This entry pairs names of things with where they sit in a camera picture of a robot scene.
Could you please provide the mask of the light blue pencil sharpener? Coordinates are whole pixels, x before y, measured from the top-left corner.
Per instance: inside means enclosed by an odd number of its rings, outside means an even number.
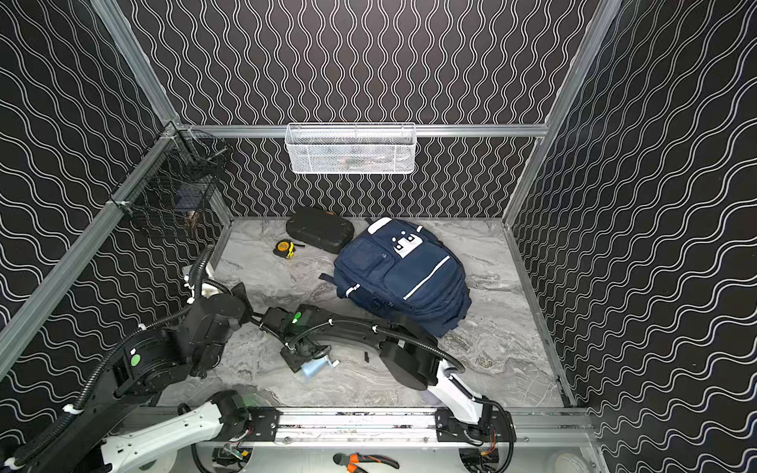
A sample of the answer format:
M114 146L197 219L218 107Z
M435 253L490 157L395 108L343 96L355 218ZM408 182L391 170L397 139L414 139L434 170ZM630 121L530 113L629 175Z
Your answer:
M301 371L306 380L312 380L320 372L326 369L334 370L339 364L339 360L331 360L329 356L323 356L303 364Z

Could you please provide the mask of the navy blue backpack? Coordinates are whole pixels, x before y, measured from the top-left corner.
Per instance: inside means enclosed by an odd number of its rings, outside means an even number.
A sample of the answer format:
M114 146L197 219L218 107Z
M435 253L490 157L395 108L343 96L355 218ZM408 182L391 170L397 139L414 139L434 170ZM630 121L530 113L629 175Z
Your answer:
M425 226L390 217L342 248L321 280L337 297L387 320L406 315L441 338L457 328L471 307L462 262Z

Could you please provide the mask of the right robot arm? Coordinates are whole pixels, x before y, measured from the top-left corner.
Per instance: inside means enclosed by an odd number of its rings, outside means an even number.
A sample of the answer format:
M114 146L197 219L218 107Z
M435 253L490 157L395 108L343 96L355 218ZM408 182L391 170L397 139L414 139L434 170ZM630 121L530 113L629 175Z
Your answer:
M428 392L441 402L433 414L433 430L442 443L486 447L489 451L516 443L510 412L467 386L461 379L464 364L404 315L386 321L347 317L315 305L300 305L295 311L272 307L257 325L282 344L280 355L292 372L303 374L306 366L327 360L332 342L375 351L396 382Z

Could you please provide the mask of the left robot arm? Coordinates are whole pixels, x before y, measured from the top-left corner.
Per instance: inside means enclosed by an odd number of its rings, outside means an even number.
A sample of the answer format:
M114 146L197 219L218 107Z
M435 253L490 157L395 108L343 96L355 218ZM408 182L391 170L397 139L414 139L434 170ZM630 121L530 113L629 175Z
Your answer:
M5 472L72 472L138 407L187 378L203 378L221 361L246 322L246 300L214 281L208 246L193 263L187 304L119 341L57 421L4 460Z

